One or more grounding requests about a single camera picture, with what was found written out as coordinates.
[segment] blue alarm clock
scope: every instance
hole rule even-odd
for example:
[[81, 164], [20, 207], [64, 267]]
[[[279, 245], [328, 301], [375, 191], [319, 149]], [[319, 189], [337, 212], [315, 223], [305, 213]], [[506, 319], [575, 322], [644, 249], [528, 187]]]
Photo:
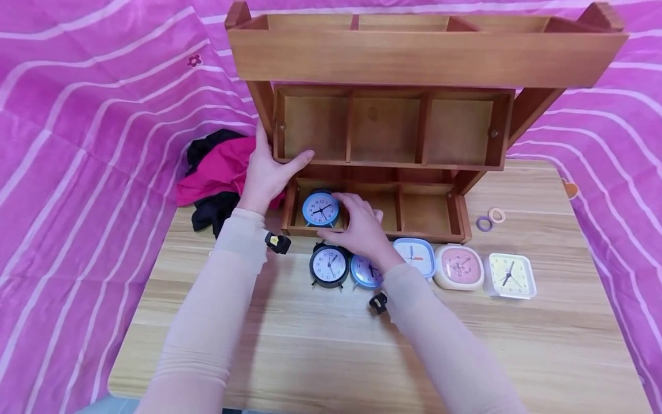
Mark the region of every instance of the blue alarm clock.
[[369, 259], [357, 254], [350, 261], [350, 273], [356, 285], [365, 289], [377, 289], [382, 282], [381, 272], [372, 265]]
[[418, 269], [424, 278], [429, 280], [434, 276], [437, 266], [430, 243], [422, 238], [399, 238], [393, 242], [393, 247], [404, 261]]
[[340, 217], [340, 204], [327, 189], [316, 189], [303, 202], [306, 226], [333, 227]]

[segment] wooden shelf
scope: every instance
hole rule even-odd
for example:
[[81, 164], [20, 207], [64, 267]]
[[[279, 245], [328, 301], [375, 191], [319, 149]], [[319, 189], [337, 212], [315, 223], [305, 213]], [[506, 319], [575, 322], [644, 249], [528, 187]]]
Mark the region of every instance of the wooden shelf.
[[[373, 208], [382, 210], [382, 227], [389, 238], [417, 237], [424, 234], [425, 239], [431, 242], [454, 243], [462, 243], [471, 238], [464, 197], [449, 194], [452, 184], [438, 183], [450, 181], [449, 175], [428, 174], [427, 178], [437, 183], [408, 183], [407, 181], [425, 180], [426, 177], [417, 173], [426, 170], [414, 170], [416, 174], [402, 175], [399, 170], [389, 172], [389, 169], [376, 168], [375, 170], [382, 172], [367, 176], [365, 170], [352, 171], [355, 168], [364, 167], [346, 166], [341, 170], [342, 168], [336, 166], [309, 166], [304, 169], [287, 188], [283, 233], [316, 236], [319, 228], [306, 227], [302, 213], [303, 203], [313, 190], [329, 189], [356, 193]], [[361, 181], [348, 179], [353, 176], [361, 176]], [[397, 177], [401, 180], [388, 181]], [[342, 209], [334, 229], [343, 231], [348, 224], [348, 214]]]
[[[225, 28], [274, 158], [316, 152], [287, 189], [286, 234], [316, 235], [305, 227], [301, 203], [313, 189], [329, 188], [383, 210], [391, 238], [459, 243], [471, 238], [463, 196], [486, 172], [503, 170], [508, 148], [566, 88], [593, 86], [628, 39], [623, 20], [602, 2], [576, 21], [505, 14], [252, 19], [248, 5], [235, 2]], [[343, 212], [335, 230], [347, 225]]]
[[502, 170], [509, 89], [277, 85], [275, 157], [317, 165]]
[[251, 81], [556, 88], [593, 86], [628, 35], [548, 16], [263, 15], [228, 37]]

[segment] clothing pile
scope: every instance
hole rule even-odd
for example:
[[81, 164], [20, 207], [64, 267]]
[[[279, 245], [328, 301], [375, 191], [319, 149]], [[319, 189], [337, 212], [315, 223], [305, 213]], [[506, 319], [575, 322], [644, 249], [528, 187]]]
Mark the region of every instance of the clothing pile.
[[[239, 203], [246, 181], [248, 159], [255, 150], [255, 137], [221, 129], [191, 143], [186, 157], [190, 165], [177, 183], [177, 206], [194, 204], [194, 231], [211, 226], [214, 237]], [[283, 194], [269, 208], [277, 209]]]

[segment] alarm clock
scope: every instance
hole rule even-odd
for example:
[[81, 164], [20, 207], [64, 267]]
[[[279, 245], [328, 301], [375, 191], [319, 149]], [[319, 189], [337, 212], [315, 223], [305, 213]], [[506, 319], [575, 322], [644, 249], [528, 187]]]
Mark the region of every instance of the alarm clock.
[[340, 204], [327, 189], [316, 189], [308, 194], [302, 210], [309, 227], [333, 227], [340, 216]]
[[393, 247], [405, 262], [418, 269], [426, 279], [434, 276], [436, 265], [430, 243], [421, 238], [399, 238], [393, 242]]
[[483, 261], [473, 249], [448, 244], [434, 252], [437, 271], [434, 281], [444, 289], [476, 290], [485, 279]]
[[485, 258], [483, 290], [490, 296], [531, 299], [538, 293], [531, 262], [517, 254], [490, 254]]
[[342, 289], [342, 283], [350, 272], [350, 256], [351, 253], [345, 248], [323, 242], [315, 244], [310, 257], [312, 285]]
[[356, 282], [355, 286], [365, 289], [376, 289], [381, 285], [381, 272], [372, 265], [369, 259], [357, 254], [350, 260], [350, 273]]

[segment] striped bedsheet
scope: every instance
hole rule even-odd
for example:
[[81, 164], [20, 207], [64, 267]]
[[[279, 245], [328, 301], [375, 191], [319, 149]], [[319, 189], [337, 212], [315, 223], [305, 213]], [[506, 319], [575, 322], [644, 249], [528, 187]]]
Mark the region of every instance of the striped bedsheet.
[[[251, 0], [254, 13], [543, 13], [589, 0]], [[662, 10], [613, 0], [632, 35], [508, 156], [547, 160], [662, 413]], [[230, 0], [0, 3], [0, 412], [73, 413], [107, 377], [175, 211], [188, 142], [251, 133]]]

